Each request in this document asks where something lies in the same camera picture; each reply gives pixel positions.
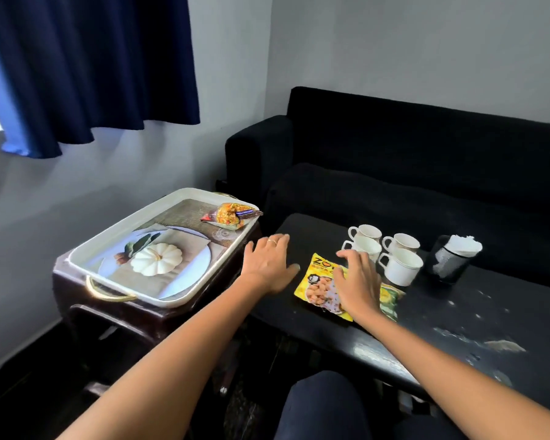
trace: white pumpkin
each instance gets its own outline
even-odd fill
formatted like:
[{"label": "white pumpkin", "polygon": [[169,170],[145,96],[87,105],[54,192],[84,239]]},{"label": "white pumpkin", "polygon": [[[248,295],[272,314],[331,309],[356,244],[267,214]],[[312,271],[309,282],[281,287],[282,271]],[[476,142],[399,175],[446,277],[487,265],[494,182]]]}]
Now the white pumpkin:
[{"label": "white pumpkin", "polygon": [[138,251],[130,265],[136,273],[144,276],[169,273],[183,261],[182,252],[171,244],[151,244]]}]

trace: dark blue curtain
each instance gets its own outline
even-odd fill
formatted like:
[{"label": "dark blue curtain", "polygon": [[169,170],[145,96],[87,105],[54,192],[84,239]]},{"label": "dark blue curtain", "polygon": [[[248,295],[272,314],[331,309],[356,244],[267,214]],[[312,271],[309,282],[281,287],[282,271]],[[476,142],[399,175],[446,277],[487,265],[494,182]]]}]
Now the dark blue curtain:
[{"label": "dark blue curtain", "polygon": [[0,101],[8,152],[50,158],[92,127],[199,123],[188,0],[0,0],[0,71],[17,115],[2,120]]}]

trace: sofa backrest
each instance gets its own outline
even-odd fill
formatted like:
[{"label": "sofa backrest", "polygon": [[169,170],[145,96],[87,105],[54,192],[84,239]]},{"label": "sofa backrest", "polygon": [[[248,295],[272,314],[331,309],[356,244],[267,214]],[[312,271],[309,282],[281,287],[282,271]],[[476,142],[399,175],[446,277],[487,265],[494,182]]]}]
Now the sofa backrest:
[{"label": "sofa backrest", "polygon": [[550,210],[550,124],[306,87],[287,115],[294,163]]}]

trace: forearm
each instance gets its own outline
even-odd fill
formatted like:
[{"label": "forearm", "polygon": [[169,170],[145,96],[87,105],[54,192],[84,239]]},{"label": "forearm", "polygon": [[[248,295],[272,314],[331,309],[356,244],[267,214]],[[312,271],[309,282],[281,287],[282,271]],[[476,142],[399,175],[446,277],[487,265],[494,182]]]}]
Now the forearm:
[{"label": "forearm", "polygon": [[156,346],[61,436],[62,439],[183,438],[210,373],[262,296],[239,278]]},{"label": "forearm", "polygon": [[357,321],[419,381],[471,439],[550,438],[550,411],[431,346],[379,312]]}]

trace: sofa cushion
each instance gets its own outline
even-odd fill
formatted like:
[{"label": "sofa cushion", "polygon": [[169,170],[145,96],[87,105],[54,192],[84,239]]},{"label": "sofa cushion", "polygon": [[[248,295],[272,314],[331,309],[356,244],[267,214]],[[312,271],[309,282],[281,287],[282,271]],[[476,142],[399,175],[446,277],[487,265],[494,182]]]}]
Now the sofa cushion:
[{"label": "sofa cushion", "polygon": [[268,233],[302,213],[346,227],[372,224],[384,236],[408,233],[426,251],[440,235],[475,236],[483,252],[473,264],[550,286],[550,216],[308,163],[293,166],[271,187],[264,213]]},{"label": "sofa cushion", "polygon": [[492,204],[550,208],[550,124],[297,87],[294,160]]}]

